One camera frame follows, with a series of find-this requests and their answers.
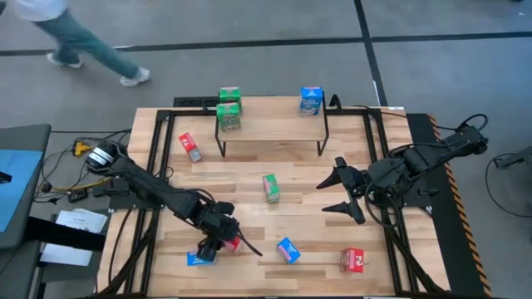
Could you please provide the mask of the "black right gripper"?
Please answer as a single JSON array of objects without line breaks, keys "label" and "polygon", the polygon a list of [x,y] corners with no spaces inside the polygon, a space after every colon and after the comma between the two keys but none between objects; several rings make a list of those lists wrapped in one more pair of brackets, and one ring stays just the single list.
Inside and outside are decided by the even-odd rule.
[{"label": "black right gripper", "polygon": [[363,211],[358,205],[358,200],[365,197],[367,194],[369,202],[375,203],[373,198],[373,190],[366,191],[367,186],[372,182],[371,177],[366,170],[359,170],[352,166],[347,166],[346,160],[338,156],[335,158],[336,165],[332,168],[332,173],[325,178],[316,189],[325,189],[333,185],[347,183],[347,195],[350,203],[341,202],[322,209],[323,212],[329,213],[344,213],[350,216],[357,224],[364,224],[366,219]]}]

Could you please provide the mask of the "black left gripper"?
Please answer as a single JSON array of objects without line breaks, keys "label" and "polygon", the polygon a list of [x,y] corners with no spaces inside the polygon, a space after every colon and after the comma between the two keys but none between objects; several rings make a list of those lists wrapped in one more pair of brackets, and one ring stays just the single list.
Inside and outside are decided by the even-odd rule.
[{"label": "black left gripper", "polygon": [[[244,243],[254,254],[262,257],[263,254],[254,247],[239,231],[239,222],[233,218],[232,215],[219,213],[215,208],[201,208],[197,212],[193,212],[189,217],[193,226],[201,230],[208,237],[217,240],[231,240],[238,237],[241,242]],[[197,258],[206,261],[213,262],[217,257],[219,251],[218,243],[203,243],[198,246],[196,253]]]}]

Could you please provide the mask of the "blue Rice Krispies cereal box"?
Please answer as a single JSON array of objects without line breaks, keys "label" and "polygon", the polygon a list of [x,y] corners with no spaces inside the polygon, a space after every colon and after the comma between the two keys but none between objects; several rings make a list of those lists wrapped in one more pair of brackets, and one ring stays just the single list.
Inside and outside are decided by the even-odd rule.
[{"label": "blue Rice Krispies cereal box", "polygon": [[301,253],[289,238],[284,238],[277,245],[277,251],[287,264],[294,264]]},{"label": "blue Rice Krispies cereal box", "polygon": [[323,103],[320,86],[301,87],[298,111],[300,115],[318,115]]},{"label": "blue Rice Krispies cereal box", "polygon": [[186,262],[189,267],[201,267],[215,265],[218,261],[216,257],[213,261],[208,261],[200,258],[196,251],[190,251],[186,253]]}]

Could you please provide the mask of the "green Apple Jacks cereal box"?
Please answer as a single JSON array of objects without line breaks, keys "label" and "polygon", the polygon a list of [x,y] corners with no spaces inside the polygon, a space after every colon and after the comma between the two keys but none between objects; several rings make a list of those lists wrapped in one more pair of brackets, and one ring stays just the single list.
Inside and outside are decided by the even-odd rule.
[{"label": "green Apple Jacks cereal box", "polygon": [[235,131],[241,128],[238,103],[228,102],[216,106],[216,115],[222,131]]},{"label": "green Apple Jacks cereal box", "polygon": [[263,187],[268,203],[277,203],[280,199],[280,188],[274,174],[263,176]]},{"label": "green Apple Jacks cereal box", "polygon": [[241,90],[238,86],[226,86],[219,88],[219,102],[220,103],[240,103]]}]

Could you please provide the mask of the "black mat hazard striped edge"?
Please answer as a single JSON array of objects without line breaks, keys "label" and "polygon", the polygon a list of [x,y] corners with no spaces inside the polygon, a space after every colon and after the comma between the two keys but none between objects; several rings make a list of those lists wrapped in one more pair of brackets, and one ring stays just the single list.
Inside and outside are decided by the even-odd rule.
[{"label": "black mat hazard striped edge", "polygon": [[490,283],[475,244],[466,210],[449,164],[425,177],[437,189],[429,198],[431,215],[406,208],[406,230],[411,250],[440,287],[468,297],[491,297]]}]

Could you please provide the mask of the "white paper sheet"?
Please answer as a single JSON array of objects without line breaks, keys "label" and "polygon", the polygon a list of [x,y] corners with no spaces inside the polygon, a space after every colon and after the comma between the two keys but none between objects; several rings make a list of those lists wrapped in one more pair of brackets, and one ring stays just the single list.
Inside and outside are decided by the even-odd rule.
[{"label": "white paper sheet", "polygon": [[101,213],[95,213],[85,209],[74,209],[72,211],[62,210],[57,215],[55,223],[90,233],[100,233],[107,219],[108,217]]},{"label": "white paper sheet", "polygon": [[40,261],[85,267],[89,265],[91,257],[92,251],[56,244],[46,244]]}]

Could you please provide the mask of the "black power strip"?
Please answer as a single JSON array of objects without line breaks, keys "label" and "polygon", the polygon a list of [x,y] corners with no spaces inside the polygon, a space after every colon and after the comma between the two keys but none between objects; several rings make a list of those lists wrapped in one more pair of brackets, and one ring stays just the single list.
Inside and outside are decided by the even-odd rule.
[{"label": "black power strip", "polygon": [[216,107],[219,103],[217,96],[187,96],[175,97],[174,107]]}]

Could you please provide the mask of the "black flat bar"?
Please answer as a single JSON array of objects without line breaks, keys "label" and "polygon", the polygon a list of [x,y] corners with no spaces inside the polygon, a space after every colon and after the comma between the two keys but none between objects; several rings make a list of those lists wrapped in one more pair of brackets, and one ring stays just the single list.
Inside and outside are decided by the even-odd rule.
[{"label": "black flat bar", "polygon": [[78,228],[70,228],[40,218],[29,217],[23,240],[100,252],[105,246],[106,236]]}]

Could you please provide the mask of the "gray floor stand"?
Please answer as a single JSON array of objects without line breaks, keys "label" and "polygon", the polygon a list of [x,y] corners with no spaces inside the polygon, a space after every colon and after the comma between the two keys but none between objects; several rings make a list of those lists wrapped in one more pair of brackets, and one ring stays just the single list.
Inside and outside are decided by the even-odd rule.
[{"label": "gray floor stand", "polygon": [[514,164],[526,164],[532,170],[532,146],[495,158],[495,166],[498,169],[508,169]]}]

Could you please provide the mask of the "yellow plug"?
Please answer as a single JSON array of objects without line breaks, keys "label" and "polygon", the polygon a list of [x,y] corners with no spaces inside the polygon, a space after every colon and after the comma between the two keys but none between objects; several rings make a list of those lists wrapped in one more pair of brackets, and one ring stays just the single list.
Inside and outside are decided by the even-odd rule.
[{"label": "yellow plug", "polygon": [[84,143],[82,141],[77,141],[74,143],[73,145],[73,150],[72,150],[72,153],[74,156],[76,157],[81,157],[83,156],[86,152],[89,152],[90,150],[92,150],[93,147],[90,146],[89,144],[87,143]]}]

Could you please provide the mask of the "blue desk mat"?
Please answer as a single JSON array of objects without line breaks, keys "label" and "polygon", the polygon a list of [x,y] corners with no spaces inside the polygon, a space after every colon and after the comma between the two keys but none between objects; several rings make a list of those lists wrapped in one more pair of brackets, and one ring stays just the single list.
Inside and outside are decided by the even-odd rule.
[{"label": "blue desk mat", "polygon": [[12,176],[10,183],[0,184],[0,233],[7,229],[41,157],[41,151],[0,149],[0,172]]}]

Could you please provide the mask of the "gray desk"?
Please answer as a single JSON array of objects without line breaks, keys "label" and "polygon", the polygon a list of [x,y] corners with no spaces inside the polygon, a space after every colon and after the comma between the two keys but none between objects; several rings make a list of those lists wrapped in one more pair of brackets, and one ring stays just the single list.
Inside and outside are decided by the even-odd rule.
[{"label": "gray desk", "polygon": [[0,250],[14,248],[23,240],[50,133],[51,126],[48,124],[0,129],[0,150],[33,150],[40,152],[37,164],[31,172],[14,214],[5,231],[0,232]]}]

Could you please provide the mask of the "person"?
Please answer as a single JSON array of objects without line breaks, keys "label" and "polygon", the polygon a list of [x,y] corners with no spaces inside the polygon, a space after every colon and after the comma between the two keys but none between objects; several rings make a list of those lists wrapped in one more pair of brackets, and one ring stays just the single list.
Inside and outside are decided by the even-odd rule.
[{"label": "person", "polygon": [[138,86],[150,79],[150,70],[122,56],[80,24],[70,13],[67,0],[3,0],[13,6],[22,20],[41,29],[57,43],[57,49],[47,54],[56,66],[83,67],[80,53],[90,54],[96,61],[120,75],[125,87]]}]

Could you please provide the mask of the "wooden shelf black metal frame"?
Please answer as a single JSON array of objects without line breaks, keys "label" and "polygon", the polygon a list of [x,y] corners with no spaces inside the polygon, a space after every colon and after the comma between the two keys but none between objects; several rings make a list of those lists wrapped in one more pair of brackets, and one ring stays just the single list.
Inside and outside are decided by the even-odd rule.
[{"label": "wooden shelf black metal frame", "polygon": [[317,115],[300,115],[297,96],[244,96],[242,106],[240,130],[223,132],[216,121],[214,138],[222,155],[232,141],[308,141],[317,144],[319,155],[325,150],[329,130],[324,108]]}]

